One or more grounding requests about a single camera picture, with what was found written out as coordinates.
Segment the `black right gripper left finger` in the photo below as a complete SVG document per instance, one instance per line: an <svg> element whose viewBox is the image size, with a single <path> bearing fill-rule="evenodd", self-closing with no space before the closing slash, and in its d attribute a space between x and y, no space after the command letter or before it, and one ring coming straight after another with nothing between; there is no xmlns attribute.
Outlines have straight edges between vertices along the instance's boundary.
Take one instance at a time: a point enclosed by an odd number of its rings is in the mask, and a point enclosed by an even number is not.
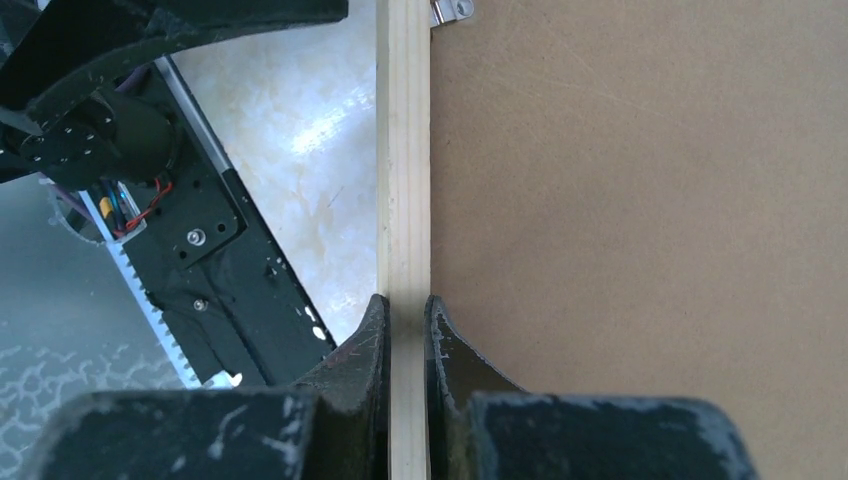
<svg viewBox="0 0 848 480"><path fill-rule="evenodd" d="M287 387L103 391L57 410L30 479L384 479L390 307Z"/></svg>

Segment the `brown backing board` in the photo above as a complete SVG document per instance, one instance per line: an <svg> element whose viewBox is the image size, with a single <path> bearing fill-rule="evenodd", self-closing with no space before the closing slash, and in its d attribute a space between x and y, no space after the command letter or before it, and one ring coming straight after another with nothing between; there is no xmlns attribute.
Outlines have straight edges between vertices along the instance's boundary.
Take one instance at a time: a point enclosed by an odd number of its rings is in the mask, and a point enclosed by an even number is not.
<svg viewBox="0 0 848 480"><path fill-rule="evenodd" d="M847 5L480 1L432 34L432 284L526 389L847 475Z"/></svg>

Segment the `light wooden picture frame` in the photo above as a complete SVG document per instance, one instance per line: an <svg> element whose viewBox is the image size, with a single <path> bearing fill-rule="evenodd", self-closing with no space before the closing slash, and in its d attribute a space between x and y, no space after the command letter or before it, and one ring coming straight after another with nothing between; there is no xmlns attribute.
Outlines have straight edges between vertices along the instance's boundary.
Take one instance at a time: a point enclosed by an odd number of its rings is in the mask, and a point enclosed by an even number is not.
<svg viewBox="0 0 848 480"><path fill-rule="evenodd" d="M377 288L390 303L389 471L430 476L425 305L431 292L427 1L377 4Z"/></svg>

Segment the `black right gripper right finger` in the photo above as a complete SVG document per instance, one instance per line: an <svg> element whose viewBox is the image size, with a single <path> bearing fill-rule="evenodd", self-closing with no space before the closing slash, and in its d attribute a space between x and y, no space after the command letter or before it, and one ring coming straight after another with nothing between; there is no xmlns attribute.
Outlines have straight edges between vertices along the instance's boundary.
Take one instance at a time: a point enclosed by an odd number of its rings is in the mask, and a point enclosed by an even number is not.
<svg viewBox="0 0 848 480"><path fill-rule="evenodd" d="M756 479L736 425L695 398L521 389L456 329L424 313L436 479Z"/></svg>

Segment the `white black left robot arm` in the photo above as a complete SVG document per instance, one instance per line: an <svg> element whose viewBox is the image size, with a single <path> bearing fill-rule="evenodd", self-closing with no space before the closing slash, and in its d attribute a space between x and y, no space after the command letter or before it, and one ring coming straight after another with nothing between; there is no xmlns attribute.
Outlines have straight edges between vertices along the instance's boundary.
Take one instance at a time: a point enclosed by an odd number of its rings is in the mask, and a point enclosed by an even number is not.
<svg viewBox="0 0 848 480"><path fill-rule="evenodd" d="M178 159L175 112L118 89L133 70L242 36L336 23L345 1L5 1L1 178L147 182Z"/></svg>

